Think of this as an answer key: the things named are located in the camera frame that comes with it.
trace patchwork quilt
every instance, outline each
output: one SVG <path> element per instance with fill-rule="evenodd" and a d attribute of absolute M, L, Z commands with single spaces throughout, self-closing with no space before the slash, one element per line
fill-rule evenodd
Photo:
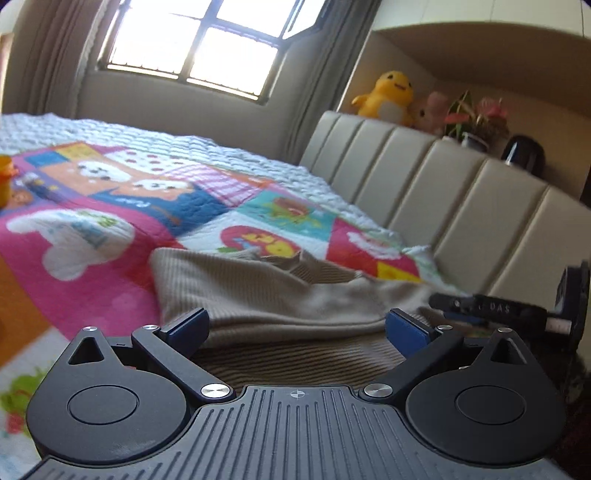
<path fill-rule="evenodd" d="M 29 398 L 76 333 L 122 336 L 160 315 L 157 247 L 318 258 L 379 278 L 432 272 L 395 237 L 345 221 L 271 179 L 126 147 L 73 143 L 13 158 L 0 210 L 0 478 L 38 460 Z"/>

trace yellow plush toy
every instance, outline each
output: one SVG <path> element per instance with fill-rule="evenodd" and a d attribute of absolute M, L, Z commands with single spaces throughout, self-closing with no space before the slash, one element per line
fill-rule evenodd
<path fill-rule="evenodd" d="M 359 108 L 358 115 L 410 127 L 413 118 L 408 114 L 407 108 L 413 97 L 413 86 L 408 77 L 402 72 L 393 71 L 384 73 L 373 91 L 359 95 L 352 105 Z"/>

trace beige upholstered headboard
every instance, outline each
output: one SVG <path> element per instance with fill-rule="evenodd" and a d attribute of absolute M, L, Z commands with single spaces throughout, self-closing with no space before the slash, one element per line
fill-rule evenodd
<path fill-rule="evenodd" d="M 499 160 L 412 129 L 326 112 L 301 165 L 470 292 L 554 306 L 591 257 L 591 210 Z"/>

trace white quilted mattress cover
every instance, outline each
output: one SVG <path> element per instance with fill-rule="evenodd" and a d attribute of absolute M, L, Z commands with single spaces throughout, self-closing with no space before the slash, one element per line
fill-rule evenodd
<path fill-rule="evenodd" d="M 0 154 L 16 155 L 75 141 L 106 147 L 122 145 L 154 154 L 176 155 L 268 177 L 361 228 L 389 234 L 359 208 L 348 204 L 333 192 L 323 179 L 310 174 L 304 167 L 269 160 L 238 148 L 221 147 L 208 138 L 176 137 L 97 120 L 71 120 L 52 113 L 41 116 L 15 113 L 3 115 L 1 119 Z"/>

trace window pane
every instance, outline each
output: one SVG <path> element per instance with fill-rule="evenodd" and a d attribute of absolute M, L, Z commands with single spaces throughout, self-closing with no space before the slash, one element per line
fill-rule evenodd
<path fill-rule="evenodd" d="M 130 9 L 121 22 L 111 63 L 180 73 L 200 21 Z"/>
<path fill-rule="evenodd" d="M 212 0 L 132 0 L 131 7 L 151 12 L 203 18 Z"/>
<path fill-rule="evenodd" d="M 277 49 L 265 43 L 210 28 L 190 76 L 260 95 L 276 55 Z"/>
<path fill-rule="evenodd" d="M 217 17 L 278 37 L 293 6 L 294 0 L 224 0 Z"/>
<path fill-rule="evenodd" d="M 313 27 L 325 3 L 326 0 L 305 0 L 294 24 L 285 32 L 283 38 L 293 37 L 306 28 Z"/>

